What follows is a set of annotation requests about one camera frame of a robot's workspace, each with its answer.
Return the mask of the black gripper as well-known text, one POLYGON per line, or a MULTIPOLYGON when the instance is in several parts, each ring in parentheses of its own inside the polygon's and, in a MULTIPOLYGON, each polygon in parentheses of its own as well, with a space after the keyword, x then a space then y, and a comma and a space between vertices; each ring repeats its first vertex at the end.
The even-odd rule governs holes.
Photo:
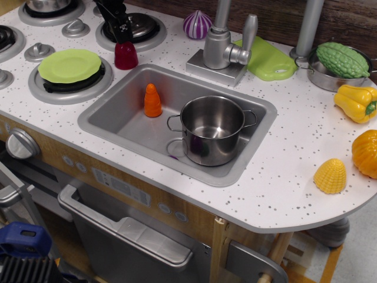
POLYGON ((111 27, 117 43, 123 44, 132 41, 133 32, 127 13, 116 14, 115 16, 110 15, 105 21, 108 23, 109 27, 111 27))

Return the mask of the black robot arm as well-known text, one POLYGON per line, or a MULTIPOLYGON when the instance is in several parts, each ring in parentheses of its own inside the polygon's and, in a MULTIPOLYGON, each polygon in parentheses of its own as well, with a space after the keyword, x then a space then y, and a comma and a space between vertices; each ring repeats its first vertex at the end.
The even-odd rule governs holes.
POLYGON ((114 38, 119 44, 131 42, 133 39, 133 32, 131 23, 126 13, 126 7, 123 1, 95 1, 105 22, 111 28, 114 38))

